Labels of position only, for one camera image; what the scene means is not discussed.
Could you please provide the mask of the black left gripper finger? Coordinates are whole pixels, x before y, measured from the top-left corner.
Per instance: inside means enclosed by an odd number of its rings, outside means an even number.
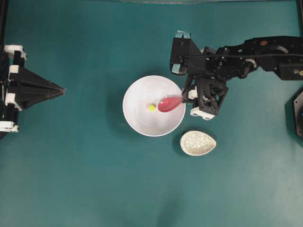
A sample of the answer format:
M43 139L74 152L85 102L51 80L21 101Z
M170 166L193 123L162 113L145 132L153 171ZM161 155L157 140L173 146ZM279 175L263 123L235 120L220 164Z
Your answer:
M9 67L9 81L16 81L20 84L34 87L65 91L65 88L18 65L11 65Z
M45 88L8 88L5 105L12 104L20 111L26 110L40 102L54 99L65 94L65 91Z

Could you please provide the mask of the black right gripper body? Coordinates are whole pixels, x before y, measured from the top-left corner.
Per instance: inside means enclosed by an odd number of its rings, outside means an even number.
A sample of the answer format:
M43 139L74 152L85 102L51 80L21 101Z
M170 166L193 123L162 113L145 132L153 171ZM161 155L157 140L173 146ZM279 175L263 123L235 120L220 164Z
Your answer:
M226 82L214 77L206 77L202 74L187 75L185 88L196 85L198 107L190 110L190 115L201 117L203 120L213 119L220 110L220 107L228 92Z

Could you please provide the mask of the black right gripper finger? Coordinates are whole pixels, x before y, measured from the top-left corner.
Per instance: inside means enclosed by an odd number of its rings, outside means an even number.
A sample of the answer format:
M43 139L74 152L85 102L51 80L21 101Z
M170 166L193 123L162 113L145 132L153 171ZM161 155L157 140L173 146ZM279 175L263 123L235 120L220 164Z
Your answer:
M182 101L182 103L185 103L187 105L191 105L192 108L198 107L197 98L194 98L194 99L184 99Z
M182 99L198 98L196 85L190 85L182 91Z

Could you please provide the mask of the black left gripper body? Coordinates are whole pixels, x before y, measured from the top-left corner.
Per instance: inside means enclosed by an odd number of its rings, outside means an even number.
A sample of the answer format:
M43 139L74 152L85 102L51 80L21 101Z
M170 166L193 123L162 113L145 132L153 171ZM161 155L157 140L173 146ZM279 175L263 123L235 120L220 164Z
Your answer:
M18 132L18 113L15 87L23 83L27 54L21 45L0 46L0 131Z

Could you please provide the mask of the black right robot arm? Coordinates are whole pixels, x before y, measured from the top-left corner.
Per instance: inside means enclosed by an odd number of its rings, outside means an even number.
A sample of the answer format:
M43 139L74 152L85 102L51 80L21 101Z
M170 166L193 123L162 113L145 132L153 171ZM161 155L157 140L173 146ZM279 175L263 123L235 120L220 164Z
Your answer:
M181 39L178 59L187 73L184 101L193 102L192 116L213 119L228 92L227 81L245 79L262 68L281 80L303 79L303 40L278 36L253 38L237 46L202 51L191 39Z

